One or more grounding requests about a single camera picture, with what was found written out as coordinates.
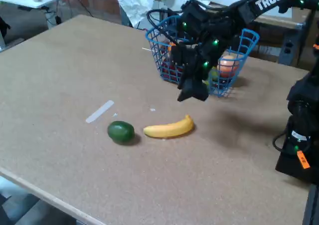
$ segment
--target black cable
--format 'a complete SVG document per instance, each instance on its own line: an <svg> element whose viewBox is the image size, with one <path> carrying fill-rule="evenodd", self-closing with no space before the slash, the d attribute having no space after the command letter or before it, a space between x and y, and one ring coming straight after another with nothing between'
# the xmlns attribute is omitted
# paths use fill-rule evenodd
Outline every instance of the black cable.
<svg viewBox="0 0 319 225"><path fill-rule="evenodd" d="M281 134L279 134L279 135L277 135L274 139L273 139L273 146L274 146L274 148L275 149L277 149L279 152L281 152L281 153L284 153L284 154L288 154L288 155L295 155L295 154L292 154L292 153L289 153L289 152L287 152L286 150L284 150L284 149L282 149L282 148L279 148L277 145L276 145L276 141L280 138L280 137L282 137L282 136L284 136L285 134L287 134L288 133L288 124L287 124L287 126L285 127L285 130L281 133ZM311 147L311 141L310 141L310 137L309 136L305 136L306 137L306 140L307 140L307 146L302 150L302 152L303 153L305 153L306 151L308 151L309 149L310 149L310 147Z"/></svg>
<svg viewBox="0 0 319 225"><path fill-rule="evenodd" d="M154 12L166 12L168 13L167 9L152 9L150 11L147 12L146 17L149 21L149 23L155 28L157 29L162 35L164 35L167 39L169 39L172 43L174 43L177 47L179 47L179 44L177 43L177 41L175 39L173 39L169 34L167 34L162 28L158 27L152 20L150 15Z"/></svg>
<svg viewBox="0 0 319 225"><path fill-rule="evenodd" d="M281 153L287 153L285 150L283 150L282 148L279 148L277 145L276 145L276 141L279 139L279 138L281 138L282 136L284 136L285 134L287 133L287 128L285 128L285 130L281 133L281 134L279 134L279 135L277 135L274 139L273 139L273 146L274 146L274 148L275 149L277 149L279 152L281 152Z"/></svg>
<svg viewBox="0 0 319 225"><path fill-rule="evenodd" d="M93 17L94 18L94 16L92 16L92 14L90 13L90 11L83 5L83 3L80 1L80 0L78 0L78 2L82 5L82 7L86 10L86 12L91 16L91 17Z"/></svg>

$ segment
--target table edge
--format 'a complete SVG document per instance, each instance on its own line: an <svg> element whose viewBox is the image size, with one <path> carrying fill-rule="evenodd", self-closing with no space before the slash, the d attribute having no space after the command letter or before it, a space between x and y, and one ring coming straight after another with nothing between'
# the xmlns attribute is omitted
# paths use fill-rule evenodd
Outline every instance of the table edge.
<svg viewBox="0 0 319 225"><path fill-rule="evenodd" d="M33 184L27 182L26 180L16 176L10 171L0 167L0 176L8 179L14 184L26 189L31 194L37 196L41 200L44 200L48 204L60 209L61 211L67 213L68 215L74 217L75 219L87 224L87 225L105 225L101 221L89 216L88 214L80 211L79 209L67 204L66 202L58 199L57 197L47 193L46 191L34 186Z"/></svg>

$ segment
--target banana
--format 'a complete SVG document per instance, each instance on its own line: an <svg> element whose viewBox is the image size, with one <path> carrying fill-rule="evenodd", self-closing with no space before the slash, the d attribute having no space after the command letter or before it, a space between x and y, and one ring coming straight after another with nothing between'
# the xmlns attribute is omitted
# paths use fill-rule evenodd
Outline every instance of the banana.
<svg viewBox="0 0 319 225"><path fill-rule="evenodd" d="M144 128L144 134L153 138L176 137L188 133L194 128L192 118L186 114L185 118L173 124L162 124Z"/></svg>

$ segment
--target floor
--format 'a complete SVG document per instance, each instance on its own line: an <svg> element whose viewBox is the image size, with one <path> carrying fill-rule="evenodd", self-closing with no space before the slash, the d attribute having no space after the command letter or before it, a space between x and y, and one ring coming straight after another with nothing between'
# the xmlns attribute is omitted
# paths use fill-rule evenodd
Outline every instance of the floor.
<svg viewBox="0 0 319 225"><path fill-rule="evenodd" d="M121 23L119 15L107 14L100 11L91 11L91 13L96 18ZM87 14L87 12L80 8L70 9L63 4L59 6L58 15L62 18L62 21L68 20L71 14L76 16L78 14ZM47 30L45 16L40 10L25 11L18 9L16 5L2 3L0 4L0 16L11 26L11 29L4 38L6 43L10 43L18 38L27 40ZM13 224L17 225L81 224L62 211L28 194L26 191L6 200L3 204L3 209L13 221Z"/></svg>
<svg viewBox="0 0 319 225"><path fill-rule="evenodd" d="M121 23L120 15L108 14L100 11L90 11L95 18L108 20L115 23ZM80 8L70 8L62 4L58 8L58 15L62 21L66 21L72 16L78 14L87 14ZM42 11L32 9L31 11L20 10L16 5L3 3L0 4L0 16L11 26L4 38L6 43L15 39L29 39L39 33L47 30L47 23Z"/></svg>

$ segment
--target green avocado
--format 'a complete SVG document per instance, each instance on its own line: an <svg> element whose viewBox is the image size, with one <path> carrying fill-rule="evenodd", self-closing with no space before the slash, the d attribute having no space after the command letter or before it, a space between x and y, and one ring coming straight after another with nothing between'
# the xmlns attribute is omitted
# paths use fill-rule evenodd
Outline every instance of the green avocado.
<svg viewBox="0 0 319 225"><path fill-rule="evenodd" d="M135 137L135 131L127 122L114 121L108 126L108 135L116 143L127 143Z"/></svg>

